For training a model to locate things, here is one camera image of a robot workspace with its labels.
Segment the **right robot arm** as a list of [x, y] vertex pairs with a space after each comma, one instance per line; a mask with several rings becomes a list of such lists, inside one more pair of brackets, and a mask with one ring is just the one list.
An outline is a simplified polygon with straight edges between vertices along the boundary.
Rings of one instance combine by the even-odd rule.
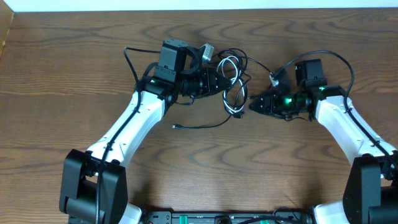
[[313, 208], [313, 223], [397, 223], [397, 149], [385, 142], [354, 108], [341, 86], [327, 84], [319, 59], [295, 64], [298, 92], [288, 80], [255, 97], [250, 110], [291, 121], [301, 113], [317, 120], [351, 165], [340, 201]]

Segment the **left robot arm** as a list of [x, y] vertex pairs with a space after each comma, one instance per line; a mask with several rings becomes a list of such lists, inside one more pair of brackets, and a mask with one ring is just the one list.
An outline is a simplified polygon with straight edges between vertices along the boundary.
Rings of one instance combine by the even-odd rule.
[[122, 115], [86, 151], [64, 160], [59, 209], [69, 223], [139, 223], [143, 211], [129, 202], [126, 170], [148, 132], [179, 96], [195, 100], [231, 87], [210, 67], [214, 48], [166, 39], [159, 60], [135, 77], [134, 94]]

